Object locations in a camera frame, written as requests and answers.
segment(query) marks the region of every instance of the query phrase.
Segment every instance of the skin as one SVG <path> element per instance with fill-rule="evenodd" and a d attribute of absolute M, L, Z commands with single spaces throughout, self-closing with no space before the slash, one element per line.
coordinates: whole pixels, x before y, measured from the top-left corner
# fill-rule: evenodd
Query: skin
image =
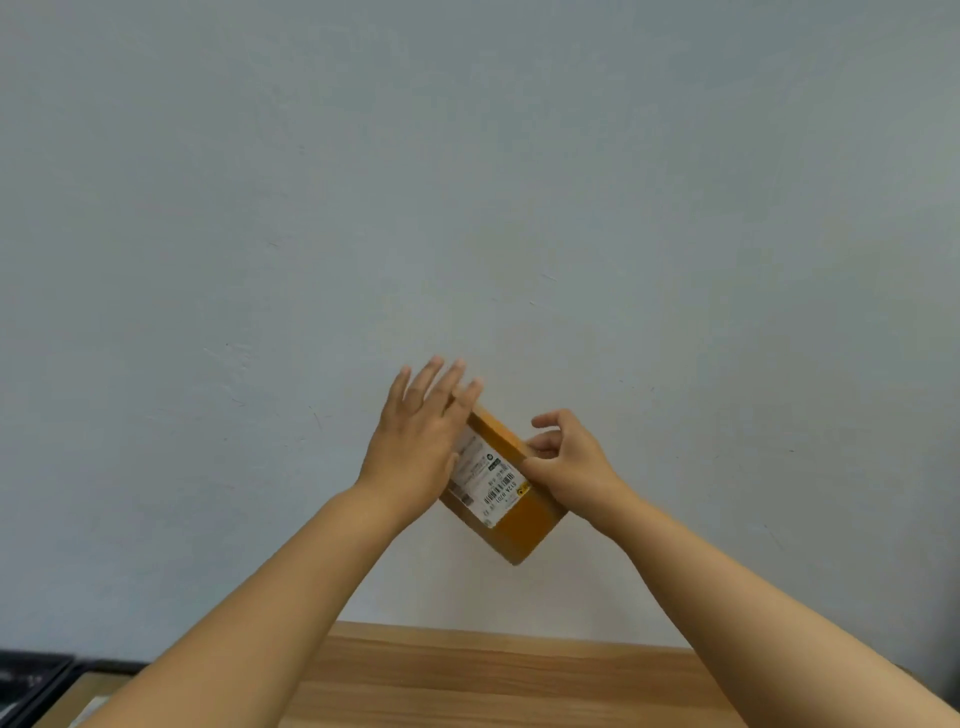
<path fill-rule="evenodd" d="M 483 383 L 461 390 L 458 359 L 431 389 L 442 366 L 434 357 L 409 387 L 410 371 L 400 371 L 357 482 L 84 728 L 277 724 L 350 595 L 444 490 Z M 637 496 L 572 413 L 533 425 L 550 429 L 529 441 L 536 456 L 524 475 L 623 548 L 750 726 L 960 726 L 873 650 Z"/>

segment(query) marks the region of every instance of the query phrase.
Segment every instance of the left hand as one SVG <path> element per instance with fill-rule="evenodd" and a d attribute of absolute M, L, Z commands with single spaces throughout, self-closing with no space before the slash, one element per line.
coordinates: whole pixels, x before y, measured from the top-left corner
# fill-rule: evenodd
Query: left hand
<path fill-rule="evenodd" d="M 447 405 L 467 365 L 457 359 L 430 390 L 443 365 L 444 360 L 434 356 L 409 389 L 410 368 L 400 370 L 354 486 L 376 493 L 401 528 L 423 515 L 444 491 L 457 462 L 453 445 L 483 391 L 483 380 L 474 379 Z"/>

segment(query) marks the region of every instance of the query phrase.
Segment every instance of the hand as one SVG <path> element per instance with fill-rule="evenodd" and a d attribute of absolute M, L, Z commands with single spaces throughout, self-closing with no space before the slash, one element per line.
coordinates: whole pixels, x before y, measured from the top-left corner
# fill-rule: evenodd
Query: hand
<path fill-rule="evenodd" d="M 527 441 L 535 455 L 520 472 L 546 486 L 562 505 L 594 526 L 633 491 L 607 461 L 600 443 L 568 409 L 538 415 L 534 427 L 558 427 Z"/>
<path fill-rule="evenodd" d="M 400 370 L 354 486 L 376 492 L 397 515 L 401 529 L 423 515 L 444 491 L 457 462 L 453 445 L 483 392 L 483 380 L 477 378 L 450 402 L 467 367 L 457 359 L 427 395 L 443 365 L 444 360 L 434 356 L 409 389 L 410 368 Z"/>

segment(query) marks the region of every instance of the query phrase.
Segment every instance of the finger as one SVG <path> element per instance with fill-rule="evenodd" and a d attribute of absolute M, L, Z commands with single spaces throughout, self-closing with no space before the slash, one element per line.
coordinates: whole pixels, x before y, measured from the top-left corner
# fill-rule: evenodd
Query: finger
<path fill-rule="evenodd" d="M 564 441 L 564 434 L 558 429 L 551 429 L 547 432 L 541 432 L 527 440 L 527 445 L 535 450 L 559 450 L 560 444 Z"/>
<path fill-rule="evenodd" d="M 519 470 L 520 474 L 527 478 L 527 480 L 539 482 L 550 474 L 551 467 L 555 465 L 555 463 L 551 463 L 550 460 L 551 458 L 542 458 L 536 455 L 533 457 L 525 457 L 516 469 Z"/>
<path fill-rule="evenodd" d="M 446 408 L 446 403 L 450 401 L 450 393 L 453 392 L 454 387 L 460 383 L 460 379 L 463 378 L 464 369 L 466 368 L 467 362 L 463 359 L 457 359 L 453 362 L 453 366 L 446 370 L 446 374 L 437 382 L 437 386 L 430 391 L 430 395 L 426 398 L 426 403 L 423 408 L 442 415 Z"/>
<path fill-rule="evenodd" d="M 483 379 L 477 377 L 463 392 L 457 393 L 457 399 L 446 409 L 444 419 L 450 420 L 450 424 L 460 432 L 467 424 L 467 417 L 473 411 L 473 405 L 483 392 Z"/>
<path fill-rule="evenodd" d="M 410 381 L 410 367 L 403 367 L 394 377 L 394 383 L 390 385 L 390 392 L 387 394 L 387 401 L 384 402 L 382 415 L 392 415 L 400 407 L 403 401 L 403 390 L 407 388 L 407 382 Z"/>
<path fill-rule="evenodd" d="M 577 416 L 568 409 L 555 409 L 553 412 L 544 412 L 537 415 L 530 424 L 534 427 L 559 427 L 564 429 L 577 425 L 580 421 Z"/>
<path fill-rule="evenodd" d="M 426 394 L 427 389 L 430 388 L 430 382 L 443 365 L 442 356 L 434 356 L 426 363 L 426 366 L 414 377 L 410 389 L 407 390 L 403 398 L 403 409 L 407 412 L 416 412 L 423 406 L 423 395 Z"/>

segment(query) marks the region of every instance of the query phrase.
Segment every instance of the white label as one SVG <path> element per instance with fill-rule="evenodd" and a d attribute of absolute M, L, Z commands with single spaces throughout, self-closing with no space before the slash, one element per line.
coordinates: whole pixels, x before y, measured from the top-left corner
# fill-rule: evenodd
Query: white label
<path fill-rule="evenodd" d="M 67 726 L 67 728 L 77 728 L 78 725 L 80 725 L 87 718 L 89 718 L 94 713 L 96 713 L 100 709 L 100 706 L 102 706 L 108 700 L 110 700 L 109 695 L 97 695 L 95 698 L 93 698 L 90 702 L 86 704 L 84 711 L 80 713 L 76 717 L 76 719 L 72 723 L 70 723 L 69 726 Z"/>
<path fill-rule="evenodd" d="M 450 492 L 487 528 L 493 528 L 527 492 L 529 485 L 514 466 L 470 427 L 454 449 L 460 453 L 450 477 Z"/>

